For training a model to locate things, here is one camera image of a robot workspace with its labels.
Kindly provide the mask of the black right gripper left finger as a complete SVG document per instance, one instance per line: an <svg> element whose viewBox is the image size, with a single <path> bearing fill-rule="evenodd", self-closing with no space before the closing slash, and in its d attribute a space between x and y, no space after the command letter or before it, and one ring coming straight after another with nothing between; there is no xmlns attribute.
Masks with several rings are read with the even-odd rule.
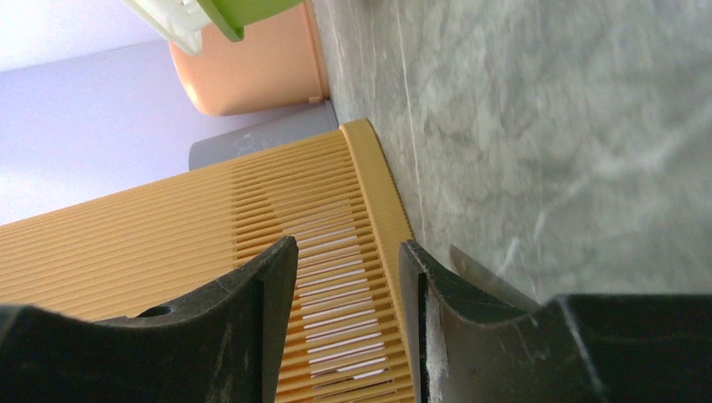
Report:
<svg viewBox="0 0 712 403"><path fill-rule="evenodd" d="M136 317L88 322L2 306L2 401L274 401L298 251L281 238Z"/></svg>

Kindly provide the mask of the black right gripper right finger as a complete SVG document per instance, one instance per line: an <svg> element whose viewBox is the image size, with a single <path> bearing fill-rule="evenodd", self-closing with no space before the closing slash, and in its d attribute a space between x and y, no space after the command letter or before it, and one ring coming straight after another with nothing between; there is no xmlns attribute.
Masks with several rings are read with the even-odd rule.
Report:
<svg viewBox="0 0 712 403"><path fill-rule="evenodd" d="M419 402L708 402L707 294L563 294L539 304L399 251Z"/></svg>

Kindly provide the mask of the yellow slatted waste basket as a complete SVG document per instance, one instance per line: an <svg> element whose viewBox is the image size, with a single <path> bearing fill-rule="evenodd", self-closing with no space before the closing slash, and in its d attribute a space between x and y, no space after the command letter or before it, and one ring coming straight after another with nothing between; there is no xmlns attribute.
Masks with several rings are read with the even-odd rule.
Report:
<svg viewBox="0 0 712 403"><path fill-rule="evenodd" d="M279 402L412 402L398 248L412 235L364 120L1 228L1 299L135 315L299 248Z"/></svg>

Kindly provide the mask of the large orange plastic bucket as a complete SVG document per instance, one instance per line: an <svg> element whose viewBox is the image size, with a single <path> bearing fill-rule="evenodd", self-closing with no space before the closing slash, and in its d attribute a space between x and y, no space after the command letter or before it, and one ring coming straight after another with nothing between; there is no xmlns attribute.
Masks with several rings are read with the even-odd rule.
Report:
<svg viewBox="0 0 712 403"><path fill-rule="evenodd" d="M206 115L317 103L330 95L310 1L250 24L239 42L208 25L199 55L188 55L174 44L170 54L188 98Z"/></svg>

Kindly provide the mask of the white perforated basket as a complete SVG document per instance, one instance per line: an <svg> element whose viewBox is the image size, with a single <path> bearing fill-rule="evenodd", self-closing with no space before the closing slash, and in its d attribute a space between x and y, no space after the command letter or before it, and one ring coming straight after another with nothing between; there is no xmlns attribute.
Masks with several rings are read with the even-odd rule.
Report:
<svg viewBox="0 0 712 403"><path fill-rule="evenodd" d="M160 36L188 55L202 51L202 29L212 21L198 1L123 0Z"/></svg>

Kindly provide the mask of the green tray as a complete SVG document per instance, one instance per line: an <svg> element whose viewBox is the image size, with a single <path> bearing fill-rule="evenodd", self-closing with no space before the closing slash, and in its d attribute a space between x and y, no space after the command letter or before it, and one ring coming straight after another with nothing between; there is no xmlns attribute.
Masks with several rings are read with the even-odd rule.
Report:
<svg viewBox="0 0 712 403"><path fill-rule="evenodd" d="M244 28L300 4L300 0L198 0L202 10L232 42L243 40Z"/></svg>

